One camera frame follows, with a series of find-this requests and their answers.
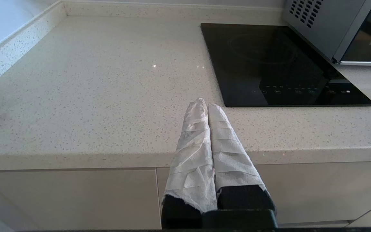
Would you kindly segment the left gripper wrapped left finger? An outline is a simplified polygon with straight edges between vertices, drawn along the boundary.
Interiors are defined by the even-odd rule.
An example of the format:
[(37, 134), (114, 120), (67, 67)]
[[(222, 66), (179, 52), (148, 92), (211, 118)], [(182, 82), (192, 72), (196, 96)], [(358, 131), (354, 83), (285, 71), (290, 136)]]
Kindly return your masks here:
[(202, 216), (217, 210), (208, 109), (202, 98), (185, 112), (167, 179), (161, 211), (163, 229), (200, 228)]

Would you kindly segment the left gripper wrapped right finger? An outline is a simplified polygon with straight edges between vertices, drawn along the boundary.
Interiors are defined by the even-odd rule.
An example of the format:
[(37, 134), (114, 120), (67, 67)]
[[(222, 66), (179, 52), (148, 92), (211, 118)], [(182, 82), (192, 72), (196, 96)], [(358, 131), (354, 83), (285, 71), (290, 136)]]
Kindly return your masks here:
[(223, 210), (276, 210), (224, 110), (208, 105), (217, 204)]

